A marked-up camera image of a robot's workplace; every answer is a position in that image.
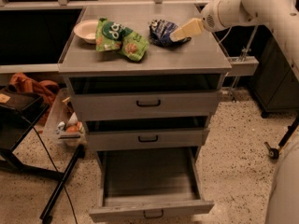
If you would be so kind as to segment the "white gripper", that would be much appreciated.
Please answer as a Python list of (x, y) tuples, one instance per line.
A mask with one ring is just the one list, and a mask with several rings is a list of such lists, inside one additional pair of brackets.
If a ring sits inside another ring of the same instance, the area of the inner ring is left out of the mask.
[(207, 4), (201, 11), (202, 19), (192, 18), (185, 24), (179, 26), (174, 32), (170, 34), (170, 39), (173, 42), (200, 35), (204, 27), (209, 32), (218, 32), (222, 29), (219, 21), (217, 6)]

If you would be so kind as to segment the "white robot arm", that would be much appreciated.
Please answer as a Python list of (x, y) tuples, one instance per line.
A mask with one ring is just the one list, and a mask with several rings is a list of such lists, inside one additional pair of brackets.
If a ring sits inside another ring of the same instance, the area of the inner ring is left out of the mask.
[[(173, 41), (234, 26), (263, 25), (299, 78), (299, 13), (296, 0), (213, 0), (199, 21), (189, 21), (170, 35)], [(269, 194), (265, 224), (299, 224), (299, 134), (282, 149)]]

